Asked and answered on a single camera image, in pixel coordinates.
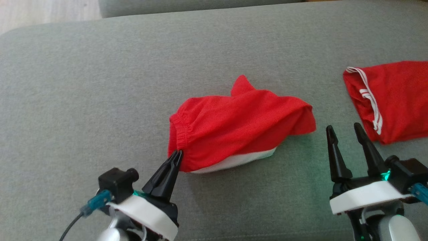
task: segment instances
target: red fabric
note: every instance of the red fabric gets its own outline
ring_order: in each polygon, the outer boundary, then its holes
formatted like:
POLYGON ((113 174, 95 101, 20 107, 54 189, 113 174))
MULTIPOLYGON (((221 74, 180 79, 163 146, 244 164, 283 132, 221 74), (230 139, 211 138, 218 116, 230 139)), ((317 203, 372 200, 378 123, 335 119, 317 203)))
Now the red fabric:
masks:
POLYGON ((183 150, 181 171, 199 170, 231 155, 271 150, 287 135, 315 131, 312 106, 299 98, 256 90, 244 75, 231 95, 190 98, 169 119, 168 155, 183 150))
POLYGON ((364 129, 372 141, 390 144, 428 136, 428 62, 403 61, 366 68, 348 67, 343 79, 364 129), (382 117, 375 130, 375 112, 366 85, 382 117))

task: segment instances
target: white side panel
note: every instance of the white side panel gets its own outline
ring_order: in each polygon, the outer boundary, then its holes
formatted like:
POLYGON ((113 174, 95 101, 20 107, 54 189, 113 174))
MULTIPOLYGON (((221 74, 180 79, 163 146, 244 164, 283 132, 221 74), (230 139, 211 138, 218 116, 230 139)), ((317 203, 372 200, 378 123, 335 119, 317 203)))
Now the white side panel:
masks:
POLYGON ((119 205, 112 202, 107 205, 120 210, 169 241, 173 241, 178 233, 175 223, 162 210, 142 197, 131 195, 119 205))
POLYGON ((349 190, 333 198, 330 200, 330 207, 333 214, 338 214, 344 211, 368 207, 410 196, 412 195, 401 194, 388 181, 377 181, 363 187, 349 190))
POLYGON ((227 157, 223 161, 216 163, 212 166, 207 166, 204 168, 201 168, 199 170, 193 171, 191 173, 208 173, 208 172, 215 172, 223 169, 232 168, 235 166, 240 166, 246 163, 249 163, 254 160, 263 159, 266 157, 270 157, 275 152, 276 148, 267 150, 267 151, 259 151, 259 152, 252 152, 248 154, 241 154, 241 155, 234 155, 227 157))

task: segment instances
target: folded red clothing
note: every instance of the folded red clothing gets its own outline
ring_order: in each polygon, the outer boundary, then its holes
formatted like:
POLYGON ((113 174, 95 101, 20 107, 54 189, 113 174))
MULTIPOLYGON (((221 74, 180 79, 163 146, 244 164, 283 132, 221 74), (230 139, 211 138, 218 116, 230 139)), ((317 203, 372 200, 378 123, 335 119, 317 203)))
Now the folded red clothing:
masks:
POLYGON ((257 90, 244 75, 231 96, 190 98, 169 121, 168 155, 183 150, 180 170, 195 173, 269 157, 286 136, 315 131, 311 105, 257 90))
POLYGON ((428 61, 348 67, 343 79, 372 141, 428 136, 428 61))

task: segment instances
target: white stripe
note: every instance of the white stripe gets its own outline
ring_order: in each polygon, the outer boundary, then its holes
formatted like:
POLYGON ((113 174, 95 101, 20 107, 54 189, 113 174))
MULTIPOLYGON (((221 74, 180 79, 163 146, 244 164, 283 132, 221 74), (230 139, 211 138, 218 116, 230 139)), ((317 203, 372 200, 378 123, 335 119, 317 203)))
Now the white stripe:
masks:
POLYGON ((201 173, 207 173, 207 172, 215 172, 223 169, 232 168, 235 166, 240 166, 254 160, 270 157, 273 155, 275 150, 276 148, 267 150, 267 151, 258 151, 258 152, 252 152, 247 154, 230 156, 219 163, 216 163, 212 166, 201 168, 199 170, 195 170, 192 173, 201 174, 201 173))
POLYGON ((358 72, 360 74, 360 77, 367 88, 367 89, 361 89, 360 93, 363 96, 363 98, 369 99, 370 103, 372 104, 373 114, 374 114, 373 128, 378 133, 378 135, 380 135, 382 132, 383 118, 379 112, 379 107, 377 105, 375 96, 373 95, 372 91, 369 88, 369 82, 367 80, 366 73, 364 73, 364 71, 358 68, 348 67, 347 69, 349 69, 351 72, 358 72))

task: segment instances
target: gray fabric surface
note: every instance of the gray fabric surface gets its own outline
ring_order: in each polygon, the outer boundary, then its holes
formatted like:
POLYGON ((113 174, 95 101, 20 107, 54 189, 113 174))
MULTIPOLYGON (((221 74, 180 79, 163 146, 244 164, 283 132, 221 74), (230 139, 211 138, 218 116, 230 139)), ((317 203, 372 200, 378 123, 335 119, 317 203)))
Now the gray fabric surface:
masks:
POLYGON ((103 18, 207 9, 227 9, 302 0, 98 0, 103 18))
MULTIPOLYGON (((47 24, 0 37, 0 240, 58 240, 97 177, 136 168, 141 188, 167 158, 169 122, 192 96, 256 88, 312 104, 317 131, 267 159, 181 173, 178 241, 351 240, 329 207, 325 127, 354 176, 366 174, 347 66, 427 60, 427 4, 336 1, 47 24)), ((379 147, 428 165, 428 139, 379 147)), ((406 207, 428 239, 428 207, 406 207)), ((80 220, 68 241, 95 240, 109 218, 80 220)))

